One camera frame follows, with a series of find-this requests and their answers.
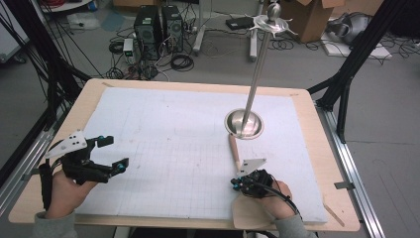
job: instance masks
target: desktop computer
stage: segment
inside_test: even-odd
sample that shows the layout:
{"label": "desktop computer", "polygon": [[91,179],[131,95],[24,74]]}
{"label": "desktop computer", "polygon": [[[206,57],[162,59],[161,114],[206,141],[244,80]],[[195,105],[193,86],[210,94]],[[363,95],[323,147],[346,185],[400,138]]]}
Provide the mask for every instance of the desktop computer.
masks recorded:
{"label": "desktop computer", "polygon": [[162,6],[163,38],[169,53],[183,51],[183,20],[176,6]]}
{"label": "desktop computer", "polygon": [[134,23],[140,49],[140,60],[159,60],[162,32],[158,6],[142,5]]}

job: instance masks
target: gray sleeve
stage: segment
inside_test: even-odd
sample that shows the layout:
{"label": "gray sleeve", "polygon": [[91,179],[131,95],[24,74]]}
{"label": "gray sleeve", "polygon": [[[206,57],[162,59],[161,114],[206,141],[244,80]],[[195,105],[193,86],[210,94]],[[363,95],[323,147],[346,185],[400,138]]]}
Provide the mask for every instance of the gray sleeve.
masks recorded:
{"label": "gray sleeve", "polygon": [[305,229],[299,215],[274,220],[274,224],[277,227],[279,238],[316,238],[315,233]]}
{"label": "gray sleeve", "polygon": [[45,219],[45,212],[35,215],[32,238],[77,238],[74,230],[74,211],[60,219]]}

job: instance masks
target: wooden table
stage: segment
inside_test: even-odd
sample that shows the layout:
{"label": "wooden table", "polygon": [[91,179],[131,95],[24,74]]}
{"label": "wooden table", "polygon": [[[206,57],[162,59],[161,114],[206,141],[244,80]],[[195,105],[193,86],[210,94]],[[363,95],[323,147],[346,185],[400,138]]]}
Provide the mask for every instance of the wooden table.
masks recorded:
{"label": "wooden table", "polygon": [[[91,79],[84,86],[74,106],[62,123],[52,143],[68,136],[76,129],[83,129],[107,87],[130,87],[144,89],[182,90],[197,92],[223,92],[248,94],[248,86],[216,85],[199,83],[130,81]],[[325,224],[306,224],[316,231],[357,231],[360,223],[349,194],[345,189],[336,189],[335,182],[343,181],[313,105],[309,93],[304,89],[259,87],[257,94],[287,96],[293,100],[300,127],[328,215]],[[34,176],[25,187],[11,213],[14,223],[33,223],[34,214],[43,210],[40,178]],[[148,226],[177,228],[235,229],[232,220],[175,219],[129,216],[80,215],[77,224],[112,226]]]}

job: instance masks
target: aluminum frame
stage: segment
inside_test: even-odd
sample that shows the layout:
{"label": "aluminum frame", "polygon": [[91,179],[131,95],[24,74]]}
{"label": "aluminum frame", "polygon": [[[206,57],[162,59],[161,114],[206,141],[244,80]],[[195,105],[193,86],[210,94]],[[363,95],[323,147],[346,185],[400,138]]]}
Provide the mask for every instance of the aluminum frame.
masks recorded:
{"label": "aluminum frame", "polygon": [[321,115],[324,116],[326,123],[328,124],[328,131],[332,136],[334,145],[341,162],[342,169],[346,173],[346,179],[354,185],[354,189],[351,190],[353,196],[358,203],[359,210],[365,221],[367,232],[371,238],[384,238],[382,227],[380,226],[379,220],[377,219],[376,213],[373,210],[373,206],[368,198],[368,193],[365,190],[365,186],[359,176],[358,169],[356,168],[353,157],[350,153],[347,144],[343,144],[339,135],[337,134],[337,119],[332,111],[325,111],[322,108],[317,107],[318,111],[322,111]]}
{"label": "aluminum frame", "polygon": [[25,154],[24,158],[0,188],[0,216],[2,216],[9,205],[14,202],[17,193],[21,191],[22,186],[31,176],[32,169],[36,167],[41,157],[46,152],[54,135],[54,126],[48,131],[42,131]]}

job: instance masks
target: metal pole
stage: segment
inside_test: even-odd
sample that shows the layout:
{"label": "metal pole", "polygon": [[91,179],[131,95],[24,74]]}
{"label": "metal pole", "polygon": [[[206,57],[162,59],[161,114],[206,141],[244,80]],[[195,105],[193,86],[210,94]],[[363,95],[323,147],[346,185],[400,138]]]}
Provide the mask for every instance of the metal pole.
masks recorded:
{"label": "metal pole", "polygon": [[265,61],[266,50],[268,49],[269,41],[271,40],[272,33],[265,32],[263,35],[262,46],[260,48],[260,54],[257,58],[257,66],[254,71],[253,82],[251,84],[250,94],[248,96],[247,107],[245,108],[244,119],[242,120],[242,131],[244,131],[245,125],[247,125],[248,118],[250,117],[251,107],[253,106],[254,97],[257,92],[257,81],[260,79],[260,75],[263,70],[263,63]]}

